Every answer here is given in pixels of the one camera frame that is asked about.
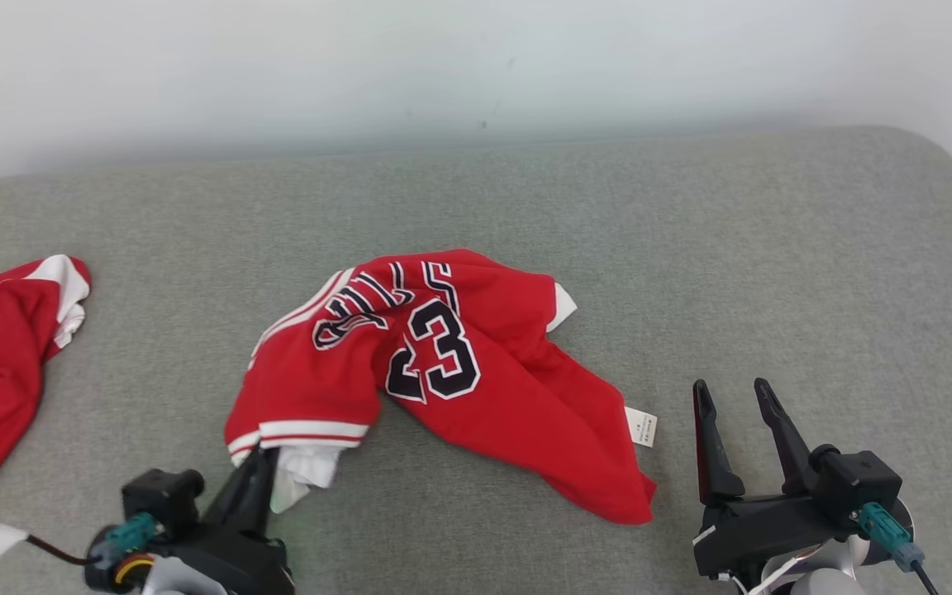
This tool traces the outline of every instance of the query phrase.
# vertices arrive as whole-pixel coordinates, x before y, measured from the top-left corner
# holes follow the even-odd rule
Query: white trim
[[[333,483],[336,462],[346,447],[338,445],[284,445],[278,456],[278,469],[299,483],[327,488]]]
[[[298,308],[296,310],[293,310],[293,312],[298,312],[296,313],[295,316],[288,317],[287,315],[285,316],[287,320],[276,321],[276,323],[271,325],[271,327],[268,328],[267,331],[264,331],[264,334],[259,338],[259,342],[256,343],[256,346],[252,350],[252,357],[250,357],[250,360],[249,360],[249,369],[252,369],[252,366],[256,362],[256,353],[258,353],[259,348],[264,346],[264,343],[267,343],[269,339],[271,339],[271,336],[275,336],[279,332],[284,331],[284,329],[289,328],[290,326],[302,324],[304,321],[310,320],[311,317],[314,317],[315,313],[318,313],[321,310],[322,306],[324,306],[326,302],[329,302],[329,300],[331,300],[334,297],[334,295],[336,295],[337,291],[344,289],[344,286],[347,285],[349,281],[351,281],[351,274],[354,271],[355,271],[355,268],[350,268],[350,269],[347,269],[346,271],[341,272],[341,274],[337,274],[339,276],[336,276],[336,283],[333,283],[333,285],[330,287],[329,293],[324,295],[324,297],[322,297],[321,300],[317,300],[316,302],[307,301],[307,304],[305,304],[305,306]]]
[[[233,455],[230,455],[230,462],[234,464],[234,467],[240,467],[241,464],[245,462],[245,459],[248,459],[250,452],[252,452],[251,448],[239,450]]]
[[[72,259],[64,254],[55,254],[43,259],[30,274],[22,278],[5,278],[0,281],[0,285],[28,279],[57,283],[57,313],[54,320],[58,325],[54,332],[54,343],[58,347],[68,345],[72,341],[73,332],[83,324],[86,317],[86,312],[79,302],[90,295],[90,283],[79,274]]]
[[[314,436],[340,436],[360,438],[366,436],[369,426],[362,423],[348,423],[346,421],[264,421],[259,425],[262,436],[295,436],[296,434],[313,434]]]
[[[267,327],[267,331],[264,331],[264,334],[259,336],[260,342],[264,341],[264,336],[266,336],[268,332],[274,331],[275,327],[277,327],[284,321],[291,319],[291,317],[298,315],[298,313],[305,312],[308,308],[317,304],[317,302],[320,302],[325,297],[325,294],[327,293],[327,291],[329,291],[331,287],[336,285],[337,279],[340,279],[340,274],[343,274],[343,272],[344,271],[336,271],[335,274],[329,275],[329,278],[325,282],[325,285],[322,285],[321,289],[318,289],[317,292],[314,293],[314,295],[312,295],[310,300],[307,300],[306,302],[303,303],[301,307],[296,308],[295,310],[293,310],[293,312],[289,312],[286,316],[280,317],[278,320],[274,321],[274,324],[269,325],[269,327]]]
[[[560,287],[560,283],[553,283],[553,293],[555,294],[556,313],[553,315],[553,320],[545,325],[545,332],[552,331],[554,328],[559,327],[562,321],[565,321],[575,310],[578,310],[575,301],[572,300],[571,295],[569,295],[563,287]]]
[[[332,438],[264,438],[264,448],[283,447],[283,445],[335,445],[341,448],[355,448],[362,444],[358,440],[332,440]]]
[[[242,434],[226,445],[227,451],[234,452],[237,449],[253,447],[259,441],[259,430],[254,430],[248,434]]]
[[[57,301],[57,321],[74,317],[76,304],[90,295],[90,283],[87,283],[87,279],[79,274],[75,264],[72,263],[72,259],[64,254],[55,254],[48,259],[43,259],[39,266],[25,278],[53,281],[60,286]]]

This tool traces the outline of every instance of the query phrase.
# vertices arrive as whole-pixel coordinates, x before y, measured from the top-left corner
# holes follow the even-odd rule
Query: white fabric
[[[59,286],[57,297],[57,332],[54,334],[54,343],[58,347],[64,347],[72,341],[72,334],[76,332],[79,325],[83,324],[83,318],[86,316],[83,306],[79,305],[88,295],[90,295],[90,283],[83,278],[82,274],[76,270],[72,259],[64,254],[56,254],[43,259],[34,271],[23,279],[38,279],[38,281],[52,281]],[[18,279],[5,279],[6,281],[18,281]]]
[[[369,426],[362,425],[362,423],[317,421],[317,419],[305,419],[305,421],[265,421],[259,425],[259,433],[268,438],[275,436],[301,436],[302,434],[310,434],[310,436],[346,436],[360,438],[366,436],[367,430],[369,430]]]
[[[563,287],[560,287],[560,283],[553,283],[553,288],[555,288],[556,315],[553,316],[553,320],[549,321],[549,324],[545,325],[545,332],[551,332],[554,328],[559,327],[562,321],[572,315],[572,312],[578,310],[575,301],[572,300],[571,295]]]
[[[310,493],[310,486],[327,488],[336,474],[341,445],[283,445],[271,494],[271,511],[287,511]]]
[[[245,434],[244,436],[235,438],[234,441],[226,445],[226,449],[228,452],[231,453],[231,455],[234,455],[235,453],[237,453],[237,451],[241,449],[252,448],[253,445],[256,445],[256,443],[258,443],[258,441],[259,441],[259,432],[258,431],[249,432],[248,434]]]

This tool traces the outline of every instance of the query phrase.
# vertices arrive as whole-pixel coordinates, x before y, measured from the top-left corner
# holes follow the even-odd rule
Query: jersey sleeve
[[[358,447],[380,412],[369,361],[384,339],[386,323],[362,324],[366,319],[359,317],[348,328],[347,342],[331,350],[317,342],[317,332],[335,320],[327,305],[353,273],[333,275],[309,302],[262,334],[226,422],[224,437],[234,464],[257,445],[280,448],[272,497],[276,512],[302,497],[309,485],[329,487],[340,452]]]

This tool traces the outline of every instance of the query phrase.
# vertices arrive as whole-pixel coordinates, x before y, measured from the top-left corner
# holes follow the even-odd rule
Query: cable
[[[793,569],[794,565],[800,564],[801,561],[803,561],[803,558],[798,556],[790,558],[789,561],[781,565],[781,568],[775,569],[775,571],[770,573],[770,576],[766,577],[766,580],[764,580],[762,583],[756,584],[755,587],[752,587],[751,591],[748,591],[749,595],[763,595],[767,588],[770,588],[771,584],[776,583],[779,578],[785,576],[786,572],[790,571],[790,569]]]
[[[740,595],[748,595],[747,588],[744,588],[744,584],[740,582],[740,579],[735,575],[730,576],[733,579],[733,583],[737,583],[737,588],[740,589]]]
[[[938,590],[935,588],[935,585],[932,584],[932,579],[928,578],[928,573],[925,572],[925,568],[921,565],[921,562],[917,560],[913,561],[913,564],[910,564],[910,568],[917,573],[918,577],[921,577],[921,583],[925,584],[926,590],[928,590],[928,595],[938,595]]]
[[[94,556],[92,558],[77,558],[75,556],[71,556],[66,554],[64,551],[58,550],[57,547],[49,545],[49,543],[46,543],[42,539],[39,539],[32,534],[27,534],[27,537],[24,538],[24,541],[31,543],[31,545],[38,547],[39,550],[45,551],[47,554],[50,554],[50,556],[53,556],[58,560],[68,562],[68,564],[75,564],[77,566],[94,564],[94,562],[98,562],[102,558],[101,556]]]

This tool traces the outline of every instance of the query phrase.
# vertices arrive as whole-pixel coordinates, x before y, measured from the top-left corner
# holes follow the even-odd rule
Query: sofa
[[[810,447],[872,450],[902,476],[952,593],[952,158],[880,127],[0,179],[0,271],[65,253],[93,278],[0,469],[0,522],[83,553],[151,467],[199,470],[207,505],[264,328],[334,271],[455,247],[566,287],[578,311],[553,341],[659,418],[636,447],[654,520],[609,523],[385,398],[333,486],[269,523],[299,593],[733,593],[694,564],[691,389],[709,384],[748,493],[778,493],[756,377]],[[858,576],[922,592],[891,562]],[[0,594],[85,592],[34,547],[0,560]]]

